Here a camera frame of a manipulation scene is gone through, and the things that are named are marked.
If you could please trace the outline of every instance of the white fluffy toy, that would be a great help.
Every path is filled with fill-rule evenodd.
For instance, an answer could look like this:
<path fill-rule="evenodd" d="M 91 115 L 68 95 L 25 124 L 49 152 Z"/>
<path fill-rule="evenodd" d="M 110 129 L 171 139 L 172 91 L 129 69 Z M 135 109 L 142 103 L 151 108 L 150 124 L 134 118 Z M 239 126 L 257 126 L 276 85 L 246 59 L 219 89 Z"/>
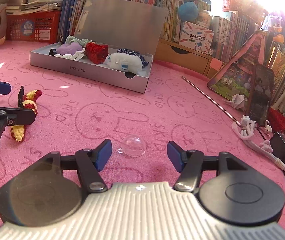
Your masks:
<path fill-rule="evenodd" d="M 138 72 L 143 68 L 143 63 L 138 56 L 120 52 L 110 54 L 106 58 L 105 63 L 111 69 L 119 70 L 122 72 L 131 72 L 134 74 L 138 74 Z"/>

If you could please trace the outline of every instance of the white cable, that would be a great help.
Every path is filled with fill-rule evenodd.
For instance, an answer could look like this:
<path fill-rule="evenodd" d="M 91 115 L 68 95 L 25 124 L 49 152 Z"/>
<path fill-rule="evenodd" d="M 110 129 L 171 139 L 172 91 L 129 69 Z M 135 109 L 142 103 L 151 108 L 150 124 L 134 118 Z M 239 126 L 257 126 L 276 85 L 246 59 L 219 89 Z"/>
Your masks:
<path fill-rule="evenodd" d="M 262 144 L 262 147 L 259 147 L 258 145 L 256 145 L 252 140 L 249 139 L 249 134 L 252 135 L 253 132 L 253 128 L 254 128 L 254 122 L 250 121 L 248 122 L 248 120 L 244 120 L 244 117 L 241 120 L 241 123 L 246 124 L 245 127 L 241 129 L 240 133 L 238 131 L 238 127 L 236 122 L 232 123 L 232 129 L 233 131 L 236 133 L 236 135 L 242 139 L 242 141 L 244 142 L 244 144 L 246 144 L 249 148 L 251 148 L 252 150 L 261 153 L 263 155 L 265 155 L 268 159 L 270 159 L 273 163 L 275 163 L 275 165 L 280 168 L 281 170 L 285 171 L 285 163 L 282 162 L 281 159 L 277 158 L 275 155 L 273 155 L 270 152 L 265 151 L 262 147 L 266 148 L 267 150 L 270 150 L 271 152 L 273 151 L 273 149 L 270 146 L 269 140 L 264 141 Z"/>

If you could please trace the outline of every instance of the purple plush toy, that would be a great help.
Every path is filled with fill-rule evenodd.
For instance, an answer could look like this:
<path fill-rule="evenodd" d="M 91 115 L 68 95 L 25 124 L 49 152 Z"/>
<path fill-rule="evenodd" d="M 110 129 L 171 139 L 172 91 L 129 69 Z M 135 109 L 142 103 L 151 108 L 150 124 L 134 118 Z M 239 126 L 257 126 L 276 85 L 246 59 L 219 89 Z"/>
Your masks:
<path fill-rule="evenodd" d="M 71 54 L 74 55 L 76 51 L 82 51 L 83 47 L 78 44 L 77 42 L 72 42 L 70 45 L 65 43 L 62 44 L 58 49 L 57 49 L 57 54 L 60 55 L 66 55 L 66 54 Z"/>

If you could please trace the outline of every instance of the pink sticky note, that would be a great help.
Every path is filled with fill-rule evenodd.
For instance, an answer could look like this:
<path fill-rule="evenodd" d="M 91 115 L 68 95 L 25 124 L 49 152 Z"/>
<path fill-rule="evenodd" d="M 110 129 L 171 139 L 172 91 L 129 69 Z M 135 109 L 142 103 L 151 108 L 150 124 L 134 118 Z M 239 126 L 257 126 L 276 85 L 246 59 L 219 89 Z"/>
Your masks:
<path fill-rule="evenodd" d="M 211 60 L 210 62 L 210 67 L 213 68 L 214 70 L 219 71 L 223 62 L 219 59 L 216 59 L 215 57 Z"/>

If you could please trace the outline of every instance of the pink carpet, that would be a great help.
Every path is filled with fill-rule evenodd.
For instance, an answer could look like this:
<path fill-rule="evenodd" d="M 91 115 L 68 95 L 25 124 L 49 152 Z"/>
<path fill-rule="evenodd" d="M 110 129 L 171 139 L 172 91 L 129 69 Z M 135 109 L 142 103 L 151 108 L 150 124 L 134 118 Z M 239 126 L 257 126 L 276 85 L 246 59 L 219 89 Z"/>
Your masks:
<path fill-rule="evenodd" d="M 92 80 L 30 66 L 29 51 L 43 46 L 32 42 L 6 41 L 0 47 L 0 81 L 12 92 L 0 95 L 0 106 L 16 107 L 21 85 L 25 91 L 40 89 L 38 116 L 28 128 L 24 142 L 15 142 L 7 128 L 0 144 L 0 187 L 52 150 L 63 155 L 96 147 L 110 138 L 113 154 L 103 179 L 113 182 L 169 181 L 178 177 L 167 158 L 166 145 L 174 140 L 184 149 L 207 155 L 229 151 L 270 179 L 285 192 L 282 172 L 271 161 L 247 148 L 231 129 L 231 120 L 198 91 L 181 79 L 194 82 L 233 116 L 242 116 L 208 90 L 207 79 L 195 72 L 164 62 L 154 62 L 146 93 L 139 94 Z M 139 158 L 126 158 L 116 150 L 129 134 L 141 135 L 147 145 Z M 262 141 L 255 135 L 254 141 Z M 66 172 L 77 181 L 76 172 Z M 204 173 L 203 181 L 214 176 Z M 279 221 L 285 228 L 285 208 Z"/>

